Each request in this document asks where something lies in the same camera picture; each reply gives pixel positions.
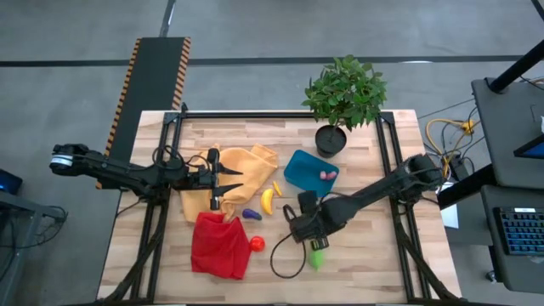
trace concrete floor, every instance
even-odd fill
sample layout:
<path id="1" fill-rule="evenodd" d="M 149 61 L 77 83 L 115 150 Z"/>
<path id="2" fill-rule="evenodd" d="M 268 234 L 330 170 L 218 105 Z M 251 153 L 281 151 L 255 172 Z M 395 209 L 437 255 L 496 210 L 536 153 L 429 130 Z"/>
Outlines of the concrete floor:
<path id="1" fill-rule="evenodd" d="M 92 2 L 2 0 L 0 60 L 117 60 L 137 37 L 154 37 L 166 0 Z M 529 0 L 178 0 L 169 36 L 191 36 L 191 58 L 523 54 L 542 39 Z M 418 115 L 470 99 L 470 81 L 512 63 L 376 64 L 388 81 L 389 109 Z M 193 110 L 299 109 L 321 65 L 244 65 L 188 69 L 184 101 Z M 48 244 L 31 250 L 14 304 L 57 305 L 94 299 L 118 192 L 91 178 L 48 169 L 54 144 L 102 150 L 125 67 L 0 68 L 0 167 L 25 180 L 22 195 L 59 205 L 70 216 Z M 527 77 L 544 75 L 538 65 Z M 427 116 L 465 119 L 473 103 Z M 432 135 L 439 137 L 439 128 Z M 475 137 L 482 135 L 481 130 Z M 468 154 L 489 163 L 485 142 Z M 451 244 L 462 294 L 482 303 L 540 305 L 542 295 L 510 292 L 484 279 L 483 246 Z"/>

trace potted plant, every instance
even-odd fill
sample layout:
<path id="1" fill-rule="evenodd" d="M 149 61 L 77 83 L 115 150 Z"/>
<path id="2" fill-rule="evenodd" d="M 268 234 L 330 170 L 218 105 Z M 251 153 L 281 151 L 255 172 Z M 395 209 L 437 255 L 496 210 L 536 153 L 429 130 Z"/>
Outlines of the potted plant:
<path id="1" fill-rule="evenodd" d="M 374 71 L 371 63 L 360 64 L 353 55 L 334 58 L 334 65 L 325 65 L 320 77 L 305 89 L 302 105 L 314 112 L 315 121 L 328 119 L 329 125 L 315 134 L 318 153 L 335 156 L 346 145 L 345 126 L 350 132 L 363 123 L 368 125 L 380 113 L 385 98 L 382 73 Z"/>

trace purple eggplant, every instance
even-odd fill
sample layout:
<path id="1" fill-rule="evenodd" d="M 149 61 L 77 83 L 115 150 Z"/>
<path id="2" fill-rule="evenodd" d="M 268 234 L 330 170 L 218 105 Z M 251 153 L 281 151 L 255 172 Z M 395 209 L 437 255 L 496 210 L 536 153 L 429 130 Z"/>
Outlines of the purple eggplant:
<path id="1" fill-rule="evenodd" d="M 241 212 L 241 216 L 244 218 L 254 218 L 255 220 L 262 220 L 263 217 L 252 209 L 246 208 Z"/>

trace yellow cloth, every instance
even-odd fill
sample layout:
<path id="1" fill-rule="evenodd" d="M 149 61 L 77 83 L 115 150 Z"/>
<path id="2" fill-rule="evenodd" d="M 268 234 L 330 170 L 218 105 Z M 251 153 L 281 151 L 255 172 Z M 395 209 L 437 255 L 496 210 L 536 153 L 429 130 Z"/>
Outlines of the yellow cloth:
<path id="1" fill-rule="evenodd" d="M 207 157 L 207 151 L 200 154 Z M 191 164 L 199 165 L 204 161 Z M 220 199 L 221 213 L 226 218 L 232 217 L 236 204 L 244 204 L 251 199 L 255 192 L 264 184 L 266 179 L 278 167 L 278 154 L 273 150 L 255 144 L 251 151 L 242 148 L 230 148 L 220 152 L 219 161 L 228 169 L 244 173 L 242 175 L 219 174 L 219 185 L 243 183 L 242 186 L 224 194 Z M 198 213 L 210 211 L 210 190 L 180 191 L 181 204 L 184 208 L 185 219 L 195 222 Z"/>

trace green leaves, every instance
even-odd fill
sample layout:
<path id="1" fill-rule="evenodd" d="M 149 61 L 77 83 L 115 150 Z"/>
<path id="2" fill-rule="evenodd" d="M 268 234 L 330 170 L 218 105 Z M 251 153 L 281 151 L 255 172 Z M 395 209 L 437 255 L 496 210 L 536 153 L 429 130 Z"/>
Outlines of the green leaves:
<path id="1" fill-rule="evenodd" d="M 329 105 L 334 106 L 334 105 L 337 105 L 337 104 L 338 104 L 338 100 L 337 100 L 337 98 L 335 96 L 332 96 L 332 97 L 329 98 Z"/>
<path id="2" fill-rule="evenodd" d="M 372 69 L 372 64 L 371 63 L 364 63 L 362 68 L 363 68 L 364 71 L 369 71 L 369 70 Z"/>
<path id="3" fill-rule="evenodd" d="M 353 55 L 334 58 L 334 65 L 325 65 L 317 80 L 309 79 L 302 105 L 314 112 L 316 121 L 328 119 L 329 124 L 351 131 L 379 114 L 386 100 L 382 75 L 371 63 L 361 65 Z"/>
<path id="4" fill-rule="evenodd" d="M 331 116 L 329 117 L 329 124 L 330 124 L 330 125 L 336 125 L 337 120 L 338 120 L 337 114 L 336 114 L 336 113 L 332 113 Z"/>

